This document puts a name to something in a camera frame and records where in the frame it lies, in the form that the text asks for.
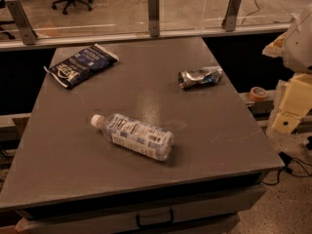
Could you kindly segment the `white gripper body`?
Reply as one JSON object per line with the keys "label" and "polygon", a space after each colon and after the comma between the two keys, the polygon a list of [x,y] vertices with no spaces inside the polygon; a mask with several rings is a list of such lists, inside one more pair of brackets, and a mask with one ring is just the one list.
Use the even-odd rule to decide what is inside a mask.
{"label": "white gripper body", "polygon": [[277,84],[276,90],[275,90],[276,98],[282,98],[283,97],[287,86],[288,86],[287,81],[284,81],[284,80],[278,81],[278,84]]}

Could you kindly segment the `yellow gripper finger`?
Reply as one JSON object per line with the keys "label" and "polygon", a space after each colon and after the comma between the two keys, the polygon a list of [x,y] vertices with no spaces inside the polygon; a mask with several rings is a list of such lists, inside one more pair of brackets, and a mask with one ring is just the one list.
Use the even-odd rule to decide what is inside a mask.
{"label": "yellow gripper finger", "polygon": [[281,111],[277,113],[272,124],[272,129],[280,134],[288,135],[296,129],[300,122],[301,117],[298,115]]}
{"label": "yellow gripper finger", "polygon": [[296,74],[287,83],[280,105],[284,113],[304,117],[312,109],[312,76]]}

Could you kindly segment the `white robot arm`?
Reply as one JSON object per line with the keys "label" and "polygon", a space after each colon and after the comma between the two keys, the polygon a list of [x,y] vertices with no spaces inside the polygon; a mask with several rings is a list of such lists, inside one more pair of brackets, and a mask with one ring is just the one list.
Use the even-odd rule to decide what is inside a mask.
{"label": "white robot arm", "polygon": [[312,109],[312,4],[293,19],[289,29],[267,45],[262,53],[281,57],[284,67],[294,72],[286,83],[284,95],[272,129],[290,134]]}

